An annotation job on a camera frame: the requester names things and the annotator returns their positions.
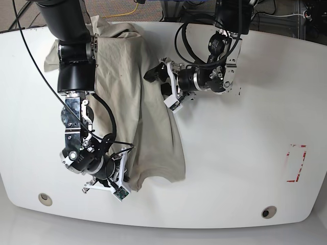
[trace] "black cable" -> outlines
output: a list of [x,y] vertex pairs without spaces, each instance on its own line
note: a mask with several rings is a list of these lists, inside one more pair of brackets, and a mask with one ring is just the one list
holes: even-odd
[[259,0],[257,4],[262,4],[263,2],[265,2],[266,0]]
[[255,19],[256,15],[259,15],[259,14],[269,14],[269,15],[274,15],[277,11],[277,7],[276,7],[276,0],[273,0],[274,2],[274,11],[272,13],[267,13],[267,12],[264,12],[264,11],[257,11],[255,13],[254,16],[251,17],[251,22]]
[[159,20],[159,22],[162,22],[163,19],[164,19],[164,12],[162,11],[162,17],[161,17],[161,19]]
[[32,20],[32,22],[30,23],[30,25],[29,25],[28,28],[30,28],[30,27],[32,26],[32,24],[34,23],[34,21],[36,20],[36,18],[40,15],[40,13],[38,13],[38,14],[35,16],[35,18]]
[[[43,73],[41,72],[41,70],[40,70],[40,68],[38,67],[38,65],[36,64],[36,62],[35,62],[35,60],[34,60],[34,58],[33,58],[33,55],[32,55],[32,53],[31,53],[31,51],[30,51],[30,49],[29,49],[29,47],[28,47],[28,45],[27,45],[27,43],[26,43],[26,40],[25,40],[25,37],[24,37],[24,35],[23,35],[23,33],[22,33],[22,30],[21,30],[21,26],[20,26],[20,22],[19,22],[19,19],[18,19],[18,14],[17,14],[17,10],[16,10],[16,4],[15,4],[15,0],[12,0],[12,5],[13,5],[13,9],[14,9],[14,12],[15,12],[15,16],[16,16],[16,20],[17,20],[17,24],[18,24],[18,28],[19,28],[19,31],[20,31],[20,35],[21,35],[21,38],[22,38],[22,40],[23,40],[23,42],[24,42],[24,44],[25,44],[25,47],[26,47],[26,50],[27,50],[27,52],[29,53],[29,55],[30,55],[30,57],[31,57],[31,59],[32,59],[32,61],[33,61],[33,63],[34,63],[34,65],[35,65],[35,67],[36,67],[36,69],[38,70],[38,72],[40,73],[40,75],[41,75],[41,77],[43,78],[43,80],[44,80],[44,82],[46,83],[46,85],[48,86],[48,88],[51,90],[51,92],[55,95],[55,97],[59,100],[59,102],[80,122],[80,124],[81,124],[81,126],[88,132],[88,133],[90,133],[94,138],[96,138],[96,139],[98,139],[98,140],[100,140],[100,141],[102,141],[103,140],[103,138],[101,138],[101,137],[99,137],[99,136],[97,136],[97,135],[95,135],[93,132],[91,132],[88,128],[87,128],[87,126],[85,126],[84,124],[83,124],[83,122],[77,117],[77,115],[75,115],[75,113],[71,110],[71,108],[69,107],[69,106],[67,106],[61,99],[60,99],[60,97],[59,97],[59,95],[57,95],[57,93],[53,90],[53,88],[50,86],[50,84],[48,83],[48,81],[46,80],[46,78],[44,77],[44,75],[43,75]],[[114,141],[114,140],[109,140],[109,139],[105,139],[105,141],[104,142],[101,142],[101,143],[118,143],[118,144],[125,144],[125,145],[129,145],[129,146],[131,146],[131,148],[133,148],[134,147],[134,145],[133,144],[131,144],[131,143],[126,143],[126,142],[120,142],[120,141]]]
[[113,153],[113,154],[110,155],[110,158],[113,158],[113,157],[115,157],[115,156],[118,156],[120,153],[123,153],[123,152],[126,152],[126,151],[130,152],[133,148],[134,148],[134,145],[131,146],[130,148],[127,148],[127,149],[121,150],[121,151],[119,151],[119,152],[117,152],[117,153]]
[[258,32],[260,31],[260,15],[258,14]]
[[22,16],[22,14],[24,14],[24,12],[29,8],[29,6],[30,6],[31,4],[32,4],[31,1],[26,2],[26,3],[23,5],[23,7],[20,9],[20,11],[18,12],[18,14],[17,14],[17,10],[16,10],[16,13],[15,13],[16,19],[15,19],[15,20],[11,23],[11,25],[9,26],[9,28],[8,28],[9,30],[12,29],[13,26],[17,24],[17,19],[19,19],[19,18]]
[[86,11],[86,14],[87,14],[88,18],[90,19],[90,23],[91,23],[92,30],[93,30],[92,20],[91,20],[91,17],[90,17],[90,15],[89,15],[88,11],[87,11],[85,0],[82,0],[82,2],[83,2],[84,5],[85,5],[85,11]]
[[[184,12],[185,13],[187,13],[187,14],[189,14],[190,16],[194,16],[194,15],[196,15],[196,14],[193,14],[193,13],[191,13],[190,11],[188,11],[184,6],[183,6],[183,10],[184,10]],[[203,21],[200,21],[200,20],[192,20],[192,22],[197,22],[197,23],[200,23],[200,24],[203,24],[203,25],[211,25],[211,23],[205,23],[205,22],[203,22]]]
[[239,0],[239,33],[238,33],[238,36],[236,38],[236,41],[233,45],[233,47],[229,50],[229,52],[224,55],[224,57],[222,57],[220,60],[216,61],[216,62],[213,62],[213,63],[210,63],[210,64],[195,64],[187,59],[185,59],[181,54],[180,52],[178,51],[178,48],[177,48],[177,37],[178,37],[178,33],[180,32],[180,30],[183,28],[184,25],[188,25],[189,22],[186,22],[184,23],[183,25],[181,25],[179,27],[179,29],[177,30],[176,32],[176,35],[175,35],[175,40],[174,40],[174,45],[175,45],[175,51],[177,53],[177,55],[185,62],[195,66],[195,67],[201,67],[201,68],[204,68],[204,67],[213,67],[215,65],[220,65],[222,64],[224,61],[226,61],[227,57],[234,51],[234,49],[236,48],[239,40],[240,40],[240,37],[241,37],[241,34],[242,34],[242,30],[243,30],[243,20],[242,20],[242,0]]
[[191,6],[193,6],[193,7],[197,7],[197,6],[201,5],[201,4],[204,4],[205,1],[201,1],[201,2],[199,2],[199,3],[194,3],[194,2],[192,2],[192,1],[187,1],[187,3],[188,3],[189,5],[191,5]]
[[[220,25],[220,28],[223,29],[223,24],[218,22],[218,21],[215,21],[215,18],[211,15],[207,15],[207,14],[201,14],[201,18],[205,18],[205,19],[208,19],[208,20],[211,20],[213,23],[217,22],[219,25]],[[183,39],[183,44],[188,52],[188,54],[195,60],[195,63],[197,64],[205,64],[204,61],[202,61],[192,50],[189,42],[188,42],[188,39],[186,37],[186,29],[187,29],[187,24],[182,28],[182,39]]]
[[109,117],[110,117],[110,120],[111,120],[111,124],[112,124],[112,134],[114,135],[114,140],[116,139],[116,136],[117,136],[117,126],[116,126],[116,121],[114,119],[114,115],[113,115],[113,112],[111,110],[111,108],[107,105],[107,103],[100,98],[100,96],[98,96],[96,93],[92,94],[92,96],[97,100],[99,101],[104,108],[106,108],[108,114],[109,114]]

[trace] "cloth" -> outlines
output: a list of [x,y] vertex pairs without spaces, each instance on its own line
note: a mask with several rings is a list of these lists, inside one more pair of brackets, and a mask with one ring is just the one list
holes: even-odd
[[[127,171],[133,190],[140,190],[145,178],[164,177],[170,182],[185,179],[185,161],[174,116],[161,95],[160,83],[149,83],[144,74],[158,65],[145,39],[130,23],[109,24],[99,16],[91,18],[98,35],[96,93],[109,105],[117,124],[117,141],[135,145],[128,156]],[[56,45],[44,63],[44,70],[58,68]],[[95,114],[96,133],[111,132],[105,108],[88,98]],[[109,154],[123,145],[113,144]]]

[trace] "circular hole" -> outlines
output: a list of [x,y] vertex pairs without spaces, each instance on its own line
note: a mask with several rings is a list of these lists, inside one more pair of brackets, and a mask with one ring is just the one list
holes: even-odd
[[269,219],[269,218],[273,218],[276,213],[277,213],[277,208],[274,206],[270,206],[262,211],[261,216],[262,218]]
[[45,201],[48,200],[48,196],[47,196],[47,195],[41,194],[41,197],[42,197],[42,199],[45,200]]
[[52,205],[52,199],[45,193],[39,194],[39,201],[45,205],[45,206],[51,206]]
[[269,211],[265,210],[262,212],[262,216],[265,218],[269,215]]

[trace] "white tabletop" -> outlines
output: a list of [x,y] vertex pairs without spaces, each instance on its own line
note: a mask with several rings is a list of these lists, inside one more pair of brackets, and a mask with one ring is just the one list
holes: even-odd
[[[135,24],[159,58],[175,61],[180,61],[173,47],[179,25]],[[190,44],[202,59],[214,33],[211,26],[188,28]],[[55,37],[47,28],[24,34],[42,67]],[[304,220],[327,171],[327,47],[258,32],[243,39],[232,92],[199,92],[176,115],[186,180],[147,179],[120,203],[104,191],[84,195],[81,187],[90,177],[62,166],[61,104],[42,81],[19,32],[1,34],[0,173],[9,199],[41,212],[147,227],[232,228]],[[58,71],[45,76],[56,88]],[[39,202],[42,192],[53,199],[51,207]],[[277,214],[264,219],[268,206]]]

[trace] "white cable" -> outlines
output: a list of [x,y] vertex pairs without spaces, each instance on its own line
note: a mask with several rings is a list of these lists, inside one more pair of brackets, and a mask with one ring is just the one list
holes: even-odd
[[265,15],[269,15],[269,16],[273,16],[273,17],[281,17],[281,18],[300,15],[300,16],[303,16],[303,18],[305,18],[304,14],[288,14],[288,15],[272,15],[272,14],[266,14],[266,13],[260,13],[260,14],[265,14]]

